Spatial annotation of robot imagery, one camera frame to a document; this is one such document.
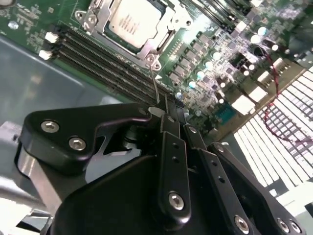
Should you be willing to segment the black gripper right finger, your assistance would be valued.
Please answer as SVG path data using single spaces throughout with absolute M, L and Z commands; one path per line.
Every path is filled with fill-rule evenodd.
M 303 235 L 305 229 L 221 143 L 206 145 L 172 99 L 187 145 L 192 215 L 180 235 Z

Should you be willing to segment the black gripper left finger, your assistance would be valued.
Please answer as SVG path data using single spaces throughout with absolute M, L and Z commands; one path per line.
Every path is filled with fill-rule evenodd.
M 139 150 L 157 158 L 186 158 L 172 99 L 164 96 L 154 107 L 120 103 L 33 112 L 22 127 L 20 171 L 55 214 L 71 193 L 86 185 L 86 169 L 97 155 Z

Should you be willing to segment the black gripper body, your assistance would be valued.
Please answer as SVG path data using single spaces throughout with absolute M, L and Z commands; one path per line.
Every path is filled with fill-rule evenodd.
M 227 235 L 230 219 L 210 182 L 186 158 L 131 160 L 72 193 L 55 235 Z

